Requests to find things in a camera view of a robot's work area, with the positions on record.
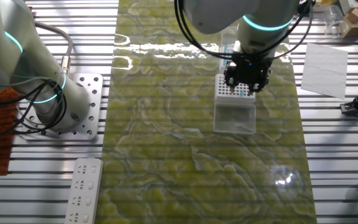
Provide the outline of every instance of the green mat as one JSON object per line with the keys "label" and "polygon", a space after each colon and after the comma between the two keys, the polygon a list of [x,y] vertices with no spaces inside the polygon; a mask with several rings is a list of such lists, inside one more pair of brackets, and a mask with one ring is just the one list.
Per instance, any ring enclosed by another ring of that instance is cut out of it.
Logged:
{"label": "green mat", "polygon": [[316,223],[289,58],[257,95],[257,134],[214,134],[219,61],[183,44],[173,2],[120,0],[116,34],[96,223]]}

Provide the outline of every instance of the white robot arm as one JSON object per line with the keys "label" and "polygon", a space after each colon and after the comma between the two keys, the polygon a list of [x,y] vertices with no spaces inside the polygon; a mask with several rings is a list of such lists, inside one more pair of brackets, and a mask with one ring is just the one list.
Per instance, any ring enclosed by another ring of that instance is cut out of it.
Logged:
{"label": "white robot arm", "polygon": [[[232,55],[232,62],[228,63],[224,74],[226,85],[232,91],[243,83],[249,85],[251,94],[262,91],[269,82],[275,49],[289,34],[288,26],[299,3],[300,0],[175,0],[179,12],[184,12],[193,26],[204,34],[219,32],[240,19],[238,41],[234,45],[236,57]],[[313,0],[304,3],[307,9],[300,19],[313,7]]]}
{"label": "white robot arm", "polygon": [[204,34],[217,33],[259,8],[259,0],[186,0],[184,8],[193,26]]}
{"label": "white robot arm", "polygon": [[[67,100],[62,120],[51,129],[67,132],[88,114],[89,93],[68,77],[42,43],[31,11],[23,0],[0,0],[0,91],[10,85],[25,95],[45,83],[45,79],[59,84]],[[62,113],[58,94],[56,89],[47,86],[34,103],[35,112],[45,125]]]}

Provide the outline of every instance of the mounting plate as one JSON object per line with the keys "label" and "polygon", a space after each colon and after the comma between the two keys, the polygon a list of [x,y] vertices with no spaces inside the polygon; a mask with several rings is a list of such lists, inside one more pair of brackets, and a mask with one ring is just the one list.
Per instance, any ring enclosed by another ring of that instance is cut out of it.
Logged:
{"label": "mounting plate", "polygon": [[[83,85],[89,93],[91,98],[91,105],[86,118],[75,126],[71,132],[56,133],[52,130],[46,130],[43,133],[23,134],[23,138],[28,141],[93,141],[98,135],[99,112],[101,106],[102,90],[103,90],[103,76],[100,74],[70,74],[70,78],[77,83]],[[31,108],[27,115],[34,123],[41,123]],[[22,131],[29,130],[23,126]]]}

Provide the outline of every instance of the power strip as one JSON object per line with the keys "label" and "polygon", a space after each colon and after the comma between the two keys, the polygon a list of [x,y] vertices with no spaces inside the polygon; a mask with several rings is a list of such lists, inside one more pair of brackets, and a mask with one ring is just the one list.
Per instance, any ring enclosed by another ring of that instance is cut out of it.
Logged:
{"label": "power strip", "polygon": [[102,168],[100,159],[75,161],[65,224],[94,224]]}

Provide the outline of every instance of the cable connector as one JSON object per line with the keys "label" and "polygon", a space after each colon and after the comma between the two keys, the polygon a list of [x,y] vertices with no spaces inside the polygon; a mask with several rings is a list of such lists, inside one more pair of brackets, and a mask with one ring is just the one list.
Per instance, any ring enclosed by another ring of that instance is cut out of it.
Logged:
{"label": "cable connector", "polygon": [[71,58],[70,56],[63,56],[62,69],[65,75],[70,76]]}

